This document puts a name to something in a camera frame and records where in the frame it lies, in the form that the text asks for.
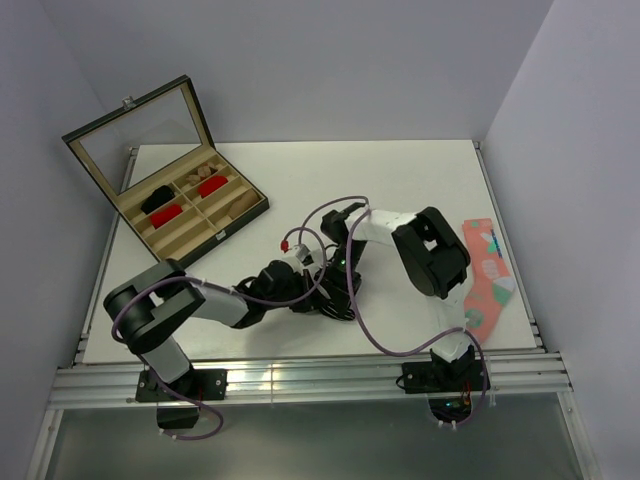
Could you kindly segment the tan ribbed sock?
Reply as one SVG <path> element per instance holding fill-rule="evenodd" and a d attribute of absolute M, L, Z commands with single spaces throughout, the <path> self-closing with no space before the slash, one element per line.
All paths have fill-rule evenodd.
<path fill-rule="evenodd" d="M 227 216 L 231 220 L 235 220 L 242 216 L 247 210 L 252 208 L 259 201 L 260 197 L 254 190 L 247 190 L 231 204 L 227 212 Z"/>

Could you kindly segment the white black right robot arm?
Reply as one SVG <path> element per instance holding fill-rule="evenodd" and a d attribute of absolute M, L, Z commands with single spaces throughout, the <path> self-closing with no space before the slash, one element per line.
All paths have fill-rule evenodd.
<path fill-rule="evenodd" d="M 425 297 L 439 335 L 429 345 L 432 376 L 443 389 L 462 383 L 475 361 L 473 340 L 465 333 L 463 285 L 470 254 L 441 212 L 371 210 L 354 203 L 322 217 L 321 231 L 337 244 L 324 277 L 324 289 L 340 314 L 358 314 L 355 295 L 362 284 L 356 267 L 367 244 L 396 250 L 411 284 Z"/>

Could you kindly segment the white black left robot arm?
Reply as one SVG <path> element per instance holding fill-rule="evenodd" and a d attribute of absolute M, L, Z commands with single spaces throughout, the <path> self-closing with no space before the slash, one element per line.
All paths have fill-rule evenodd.
<path fill-rule="evenodd" d="M 177 261 L 166 260 L 112 290 L 103 306 L 116 341 L 155 371 L 164 393 L 183 399 L 193 391 L 195 375 L 173 334 L 189 318 L 245 329 L 269 310 L 308 313 L 321 311 L 328 302 L 326 290 L 295 260 L 274 260 L 231 288 L 190 276 Z"/>

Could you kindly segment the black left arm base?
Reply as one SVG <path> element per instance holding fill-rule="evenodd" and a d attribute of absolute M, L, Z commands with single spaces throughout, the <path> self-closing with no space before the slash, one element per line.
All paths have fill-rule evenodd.
<path fill-rule="evenodd" d="M 150 370 L 140 373 L 134 396 L 136 403 L 157 404 L 156 423 L 164 431 L 182 434 L 193 429 L 206 416 L 218 421 L 216 431 L 224 424 L 222 414 L 208 401 L 222 401 L 226 396 L 227 370 L 193 369 L 174 382 L 161 382 Z"/>

